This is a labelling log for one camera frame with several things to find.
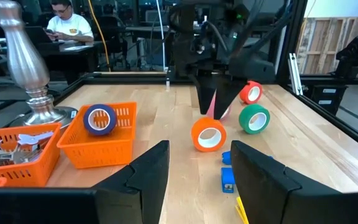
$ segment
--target white wall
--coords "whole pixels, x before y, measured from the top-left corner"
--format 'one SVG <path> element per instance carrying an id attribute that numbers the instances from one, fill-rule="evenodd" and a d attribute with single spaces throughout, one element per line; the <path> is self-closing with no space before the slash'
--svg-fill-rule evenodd
<path id="1" fill-rule="evenodd" d="M 314 0 L 308 0 L 305 17 Z M 358 17 L 358 0 L 316 0 L 309 17 Z"/>

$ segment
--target yellow object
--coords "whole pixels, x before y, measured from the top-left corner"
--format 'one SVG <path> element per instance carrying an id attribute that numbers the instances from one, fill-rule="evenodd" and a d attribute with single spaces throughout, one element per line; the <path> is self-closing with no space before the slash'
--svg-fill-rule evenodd
<path id="1" fill-rule="evenodd" d="M 110 60 L 109 60 L 109 53 L 108 53 L 108 51 L 107 51 L 107 45 L 106 45 L 106 41 L 104 40 L 104 37 L 103 37 L 102 29 L 100 28 L 99 22 L 98 22 L 98 20 L 97 20 L 95 14 L 94 14 L 91 0 L 88 0 L 88 4 L 89 4 L 89 9 L 91 10 L 91 14 L 92 14 L 93 20 L 94 20 L 94 22 L 96 23 L 96 26 L 98 27 L 100 36 L 101 36 L 101 38 L 102 38 L 102 42 L 103 42 L 103 45 L 104 45 L 104 53 L 106 54 L 106 63 L 107 63 L 107 66 L 109 67 L 109 72 L 111 72 L 111 69 L 110 69 Z"/>
<path id="2" fill-rule="evenodd" d="M 244 206 L 242 205 L 240 197 L 237 197 L 236 210 L 239 213 L 239 215 L 240 215 L 240 217 L 242 219 L 242 222 L 244 222 L 244 224 L 249 224 L 248 218 L 247 218 L 247 215 L 246 215 L 246 211 L 244 210 Z"/>

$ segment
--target man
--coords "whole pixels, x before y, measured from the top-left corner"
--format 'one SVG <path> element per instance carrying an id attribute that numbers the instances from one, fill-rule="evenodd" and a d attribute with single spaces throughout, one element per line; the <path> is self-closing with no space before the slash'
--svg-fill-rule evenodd
<path id="1" fill-rule="evenodd" d="M 92 42 L 93 33 L 86 19 L 73 12 L 70 0 L 51 0 L 53 13 L 56 15 L 48 24 L 47 29 L 53 33 L 47 35 L 51 40 L 75 40 Z"/>

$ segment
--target blue tape roll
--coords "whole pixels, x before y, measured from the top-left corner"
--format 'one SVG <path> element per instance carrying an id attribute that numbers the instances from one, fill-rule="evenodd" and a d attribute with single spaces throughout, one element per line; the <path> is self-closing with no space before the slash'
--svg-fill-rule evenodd
<path id="1" fill-rule="evenodd" d="M 103 119 L 98 119 L 98 117 L 107 116 L 105 121 L 100 121 Z M 85 129 L 89 133 L 94 135 L 105 135 L 109 134 L 117 124 L 117 114 L 116 112 L 108 105 L 92 105 L 86 111 L 83 118 Z"/>

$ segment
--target silver candlestick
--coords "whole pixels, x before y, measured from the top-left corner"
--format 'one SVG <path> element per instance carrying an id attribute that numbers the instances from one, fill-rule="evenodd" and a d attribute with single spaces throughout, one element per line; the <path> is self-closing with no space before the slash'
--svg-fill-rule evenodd
<path id="1" fill-rule="evenodd" d="M 60 122 L 62 128 L 67 127 L 76 114 L 76 109 L 54 108 L 53 96 L 47 95 L 45 86 L 50 79 L 49 73 L 44 60 L 24 30 L 19 3 L 0 0 L 0 26 L 5 32 L 11 77 L 31 97 L 27 104 L 32 113 L 18 117 L 11 126 Z"/>

